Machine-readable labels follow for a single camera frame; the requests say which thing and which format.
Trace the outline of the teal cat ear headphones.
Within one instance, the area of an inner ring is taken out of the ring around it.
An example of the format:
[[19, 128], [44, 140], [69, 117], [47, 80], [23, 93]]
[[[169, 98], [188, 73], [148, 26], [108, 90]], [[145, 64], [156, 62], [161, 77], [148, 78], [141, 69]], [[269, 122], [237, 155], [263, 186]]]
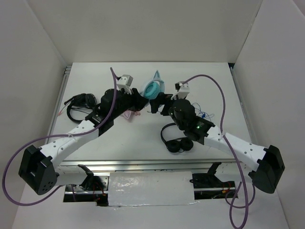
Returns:
[[139, 93], [142, 97], [148, 100], [153, 100], [159, 93], [164, 93], [164, 91], [165, 83], [161, 79], [160, 73], [157, 70], [154, 76], [142, 85]]

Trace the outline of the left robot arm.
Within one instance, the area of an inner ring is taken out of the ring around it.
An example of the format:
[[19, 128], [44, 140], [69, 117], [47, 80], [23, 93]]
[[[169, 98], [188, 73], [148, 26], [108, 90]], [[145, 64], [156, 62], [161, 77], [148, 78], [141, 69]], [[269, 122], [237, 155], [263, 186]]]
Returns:
[[74, 151], [108, 131], [115, 118], [127, 110], [140, 111], [149, 102], [133, 88], [131, 93], [109, 89], [101, 102], [81, 123], [57, 138], [54, 142], [39, 148], [31, 145], [24, 150], [19, 176], [38, 195], [49, 192], [57, 183], [56, 168]]

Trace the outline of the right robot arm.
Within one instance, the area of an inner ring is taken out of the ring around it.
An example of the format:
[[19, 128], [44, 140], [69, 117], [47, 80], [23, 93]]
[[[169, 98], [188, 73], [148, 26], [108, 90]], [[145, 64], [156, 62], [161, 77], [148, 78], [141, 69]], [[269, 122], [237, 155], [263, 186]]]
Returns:
[[156, 99], [150, 101], [151, 112], [156, 113], [160, 105], [164, 106], [161, 115], [170, 116], [173, 119], [171, 125], [177, 126], [185, 135], [181, 140], [162, 139], [171, 153], [189, 151], [197, 142], [236, 155], [250, 169], [247, 175], [256, 188], [268, 194], [275, 192], [285, 170], [276, 146], [258, 146], [221, 132], [214, 123], [197, 116], [195, 108], [186, 99], [172, 100], [170, 94], [159, 93]]

